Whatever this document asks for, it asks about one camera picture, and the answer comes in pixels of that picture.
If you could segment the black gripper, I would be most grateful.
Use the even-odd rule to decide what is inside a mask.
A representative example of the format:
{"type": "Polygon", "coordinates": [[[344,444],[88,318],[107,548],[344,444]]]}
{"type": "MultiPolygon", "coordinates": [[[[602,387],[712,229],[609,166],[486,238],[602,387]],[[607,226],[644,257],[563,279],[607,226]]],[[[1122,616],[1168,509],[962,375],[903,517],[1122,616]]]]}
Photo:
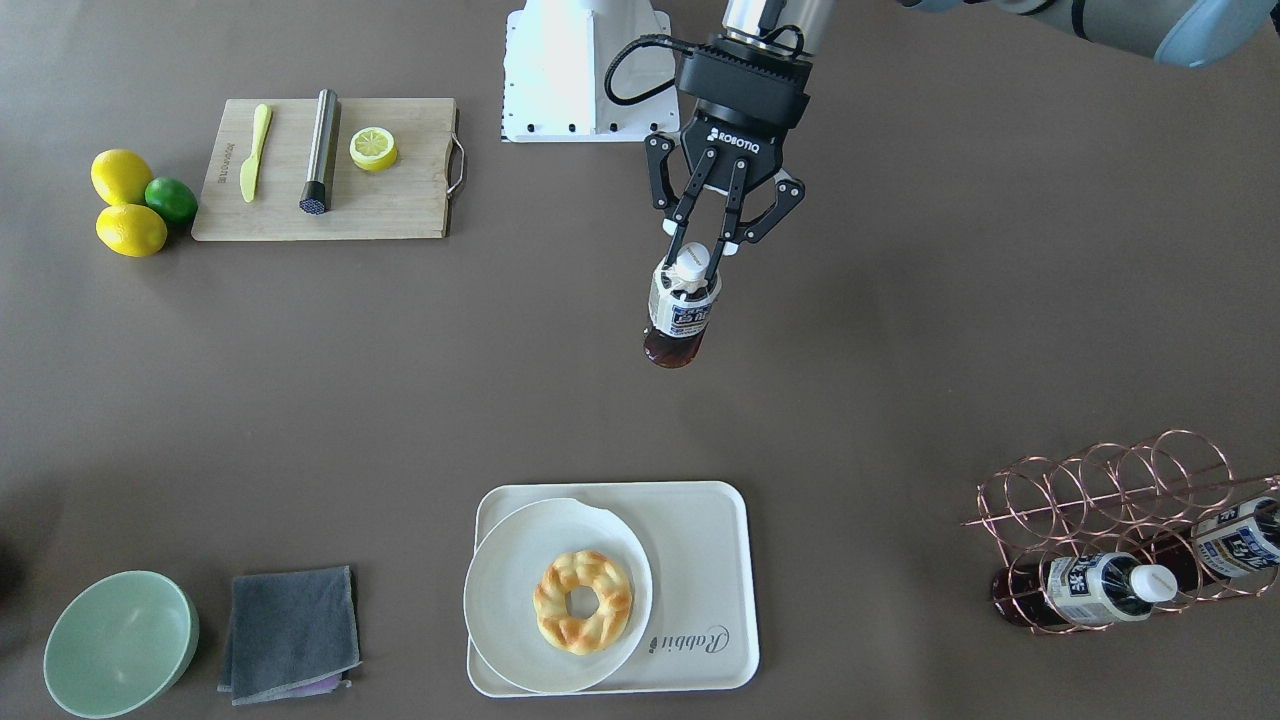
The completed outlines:
{"type": "Polygon", "coordinates": [[[783,164],[783,141],[809,102],[812,64],[717,35],[694,45],[648,35],[646,45],[684,56],[673,86],[696,99],[678,136],[655,132],[644,141],[653,206],[671,234],[662,270],[676,263],[692,210],[704,190],[724,193],[724,217],[707,265],[709,288],[727,243],[755,243],[805,196],[783,164]]]}

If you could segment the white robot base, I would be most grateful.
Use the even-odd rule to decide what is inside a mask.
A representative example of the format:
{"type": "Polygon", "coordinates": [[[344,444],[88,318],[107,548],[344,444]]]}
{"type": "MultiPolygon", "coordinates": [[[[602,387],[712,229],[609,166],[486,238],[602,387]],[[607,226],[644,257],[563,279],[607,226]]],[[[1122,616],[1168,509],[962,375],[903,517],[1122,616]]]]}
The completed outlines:
{"type": "Polygon", "coordinates": [[[649,1],[527,1],[506,22],[506,142],[640,142],[680,128],[673,88],[634,106],[604,94],[608,65],[643,35],[667,35],[649,1]]]}

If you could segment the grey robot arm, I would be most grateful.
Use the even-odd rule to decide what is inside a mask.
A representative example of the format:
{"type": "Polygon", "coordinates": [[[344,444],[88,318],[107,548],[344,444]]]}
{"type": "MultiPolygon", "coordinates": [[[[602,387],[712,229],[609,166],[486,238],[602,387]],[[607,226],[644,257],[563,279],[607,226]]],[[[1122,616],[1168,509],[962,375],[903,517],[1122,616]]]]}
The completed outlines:
{"type": "MultiPolygon", "coordinates": [[[[970,1],[1082,42],[1167,67],[1201,68],[1234,54],[1265,24],[1275,1],[970,1]]],[[[705,42],[644,35],[640,49],[675,54],[664,88],[694,102],[677,133],[645,138],[652,205],[669,246],[653,286],[680,293],[717,287],[721,259],[755,243],[804,199],[785,169],[785,141],[809,106],[806,85],[835,14],[832,1],[731,1],[705,42]]]]}

